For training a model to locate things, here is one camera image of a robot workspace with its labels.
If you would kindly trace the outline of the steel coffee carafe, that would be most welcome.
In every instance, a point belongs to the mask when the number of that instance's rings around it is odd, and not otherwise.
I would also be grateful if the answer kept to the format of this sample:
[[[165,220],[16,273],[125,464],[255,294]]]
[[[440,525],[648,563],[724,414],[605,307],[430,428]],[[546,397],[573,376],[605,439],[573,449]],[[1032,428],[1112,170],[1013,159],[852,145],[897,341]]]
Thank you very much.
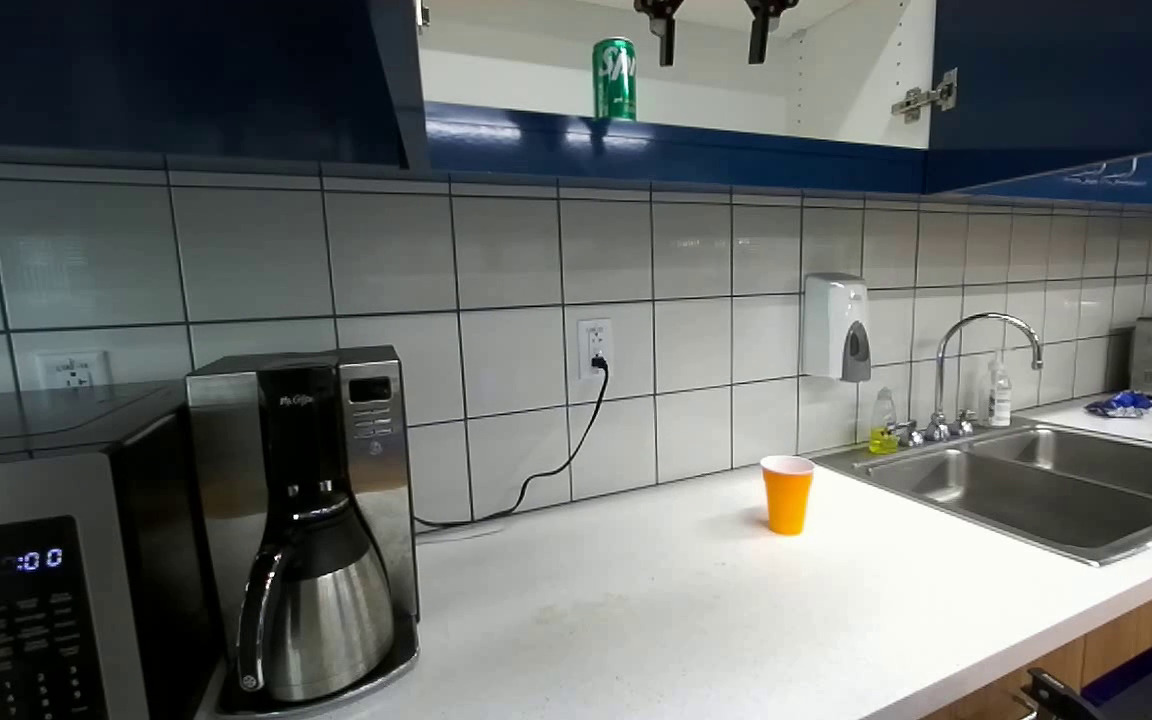
[[[237,625],[237,685],[313,702],[362,685],[398,641],[383,557],[349,503],[287,512],[263,531]]]

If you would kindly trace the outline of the green Sprite can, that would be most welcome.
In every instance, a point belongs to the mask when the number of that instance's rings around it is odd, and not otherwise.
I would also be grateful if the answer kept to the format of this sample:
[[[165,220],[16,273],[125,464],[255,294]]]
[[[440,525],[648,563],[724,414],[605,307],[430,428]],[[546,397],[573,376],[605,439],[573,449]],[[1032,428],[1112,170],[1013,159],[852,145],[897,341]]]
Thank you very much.
[[[630,34],[593,43],[593,111],[600,118],[635,115],[635,48]]]

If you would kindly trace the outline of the metal cabinet hinge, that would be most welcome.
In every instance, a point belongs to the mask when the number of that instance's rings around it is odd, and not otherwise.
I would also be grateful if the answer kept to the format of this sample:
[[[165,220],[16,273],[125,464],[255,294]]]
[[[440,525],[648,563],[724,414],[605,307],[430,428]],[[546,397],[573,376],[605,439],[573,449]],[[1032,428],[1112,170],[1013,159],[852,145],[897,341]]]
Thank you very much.
[[[906,125],[917,125],[925,111],[958,111],[962,103],[962,67],[948,67],[934,88],[908,88],[897,103],[894,115]]]

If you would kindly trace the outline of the white wall power outlet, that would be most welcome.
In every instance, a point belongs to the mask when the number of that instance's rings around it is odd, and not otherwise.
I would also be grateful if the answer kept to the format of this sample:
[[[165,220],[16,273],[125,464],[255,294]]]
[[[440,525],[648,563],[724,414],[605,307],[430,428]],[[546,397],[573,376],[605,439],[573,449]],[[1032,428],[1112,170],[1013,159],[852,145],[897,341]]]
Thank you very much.
[[[607,318],[582,318],[575,324],[575,352],[582,352],[582,376],[590,384],[598,384],[614,360],[614,324]]]

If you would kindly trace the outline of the stainless steel sink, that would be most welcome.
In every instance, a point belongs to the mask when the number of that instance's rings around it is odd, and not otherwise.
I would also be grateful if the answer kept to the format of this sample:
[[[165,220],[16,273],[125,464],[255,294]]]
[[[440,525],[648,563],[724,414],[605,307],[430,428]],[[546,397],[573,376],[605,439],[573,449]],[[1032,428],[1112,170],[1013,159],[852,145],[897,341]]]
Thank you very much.
[[[1025,424],[879,461],[852,454],[839,472],[1086,563],[1112,563],[1152,541],[1143,445]]]

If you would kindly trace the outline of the white wall soap dispenser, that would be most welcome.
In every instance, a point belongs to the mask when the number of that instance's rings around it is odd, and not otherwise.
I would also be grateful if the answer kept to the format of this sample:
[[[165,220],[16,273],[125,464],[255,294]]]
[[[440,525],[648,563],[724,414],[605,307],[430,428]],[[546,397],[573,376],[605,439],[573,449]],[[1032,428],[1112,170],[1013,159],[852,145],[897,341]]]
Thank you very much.
[[[814,276],[805,289],[805,373],[859,384],[873,376],[867,289],[852,276]]]

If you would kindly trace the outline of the blue plate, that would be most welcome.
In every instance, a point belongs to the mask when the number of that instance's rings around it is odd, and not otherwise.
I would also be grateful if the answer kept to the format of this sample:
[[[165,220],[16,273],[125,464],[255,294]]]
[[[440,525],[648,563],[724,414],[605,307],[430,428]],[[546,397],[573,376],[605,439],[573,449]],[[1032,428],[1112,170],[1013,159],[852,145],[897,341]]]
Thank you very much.
[[[1152,397],[1125,387],[1125,390],[1086,403],[1086,413],[1099,418],[1140,418],[1152,413]]]

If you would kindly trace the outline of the black steel coffee maker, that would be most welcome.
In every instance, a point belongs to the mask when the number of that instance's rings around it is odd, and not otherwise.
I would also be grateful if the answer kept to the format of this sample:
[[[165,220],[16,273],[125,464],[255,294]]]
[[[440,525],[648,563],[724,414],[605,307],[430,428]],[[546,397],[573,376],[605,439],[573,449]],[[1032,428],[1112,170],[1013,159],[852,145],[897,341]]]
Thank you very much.
[[[409,672],[420,570],[398,346],[211,360],[189,376],[189,424],[221,708],[300,711]]]

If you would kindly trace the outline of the blue cabinet door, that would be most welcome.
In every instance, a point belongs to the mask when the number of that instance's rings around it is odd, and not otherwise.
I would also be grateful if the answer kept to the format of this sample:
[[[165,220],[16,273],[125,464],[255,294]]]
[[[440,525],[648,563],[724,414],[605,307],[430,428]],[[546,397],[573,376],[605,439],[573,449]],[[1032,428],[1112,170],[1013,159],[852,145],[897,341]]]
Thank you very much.
[[[418,9],[0,0],[0,145],[418,169]]]

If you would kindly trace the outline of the white outlet behind microwave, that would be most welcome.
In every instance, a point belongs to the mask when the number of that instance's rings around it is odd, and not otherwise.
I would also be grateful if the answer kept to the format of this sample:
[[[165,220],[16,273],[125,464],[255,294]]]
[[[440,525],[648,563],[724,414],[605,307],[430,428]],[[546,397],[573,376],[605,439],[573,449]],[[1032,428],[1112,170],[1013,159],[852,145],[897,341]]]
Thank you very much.
[[[104,352],[44,354],[41,384],[47,390],[95,390],[113,380]]]

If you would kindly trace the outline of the yellow-green dish soap bottle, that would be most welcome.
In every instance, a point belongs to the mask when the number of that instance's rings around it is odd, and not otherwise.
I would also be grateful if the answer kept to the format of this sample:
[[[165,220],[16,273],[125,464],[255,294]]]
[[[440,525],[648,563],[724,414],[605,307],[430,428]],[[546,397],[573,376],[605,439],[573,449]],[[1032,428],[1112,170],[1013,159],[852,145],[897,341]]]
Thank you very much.
[[[894,397],[894,387],[879,387],[873,399],[873,428],[867,428],[864,449],[867,449],[867,454],[894,454],[901,449],[897,445],[897,397]]]

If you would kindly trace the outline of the blue upper cabinet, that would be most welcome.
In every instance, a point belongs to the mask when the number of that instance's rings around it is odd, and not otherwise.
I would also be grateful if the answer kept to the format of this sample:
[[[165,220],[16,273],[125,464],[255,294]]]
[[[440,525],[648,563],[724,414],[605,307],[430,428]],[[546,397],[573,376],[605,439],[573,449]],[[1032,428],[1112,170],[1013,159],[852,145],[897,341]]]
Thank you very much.
[[[1152,151],[1152,0],[802,0],[747,65],[745,0],[686,0],[662,67],[633,0],[414,0],[434,101],[563,111],[593,103],[593,43],[635,48],[654,125],[925,149],[968,189],[1073,159]],[[958,111],[894,115],[962,67]]]

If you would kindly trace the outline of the stainless steel microwave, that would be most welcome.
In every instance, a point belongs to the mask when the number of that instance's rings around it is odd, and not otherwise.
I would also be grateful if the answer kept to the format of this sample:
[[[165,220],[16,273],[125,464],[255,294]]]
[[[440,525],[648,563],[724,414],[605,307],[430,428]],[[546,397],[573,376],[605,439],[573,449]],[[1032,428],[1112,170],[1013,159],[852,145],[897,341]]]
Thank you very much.
[[[217,662],[184,387],[0,390],[0,720],[192,720]]]

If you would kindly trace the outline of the clear soap pump bottle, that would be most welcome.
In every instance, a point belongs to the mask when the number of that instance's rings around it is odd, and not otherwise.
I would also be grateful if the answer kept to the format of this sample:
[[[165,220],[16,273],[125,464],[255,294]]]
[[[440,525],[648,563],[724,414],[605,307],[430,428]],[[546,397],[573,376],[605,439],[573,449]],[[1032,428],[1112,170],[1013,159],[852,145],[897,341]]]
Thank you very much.
[[[1013,380],[1005,360],[987,362],[987,424],[1010,428],[1013,424]]]

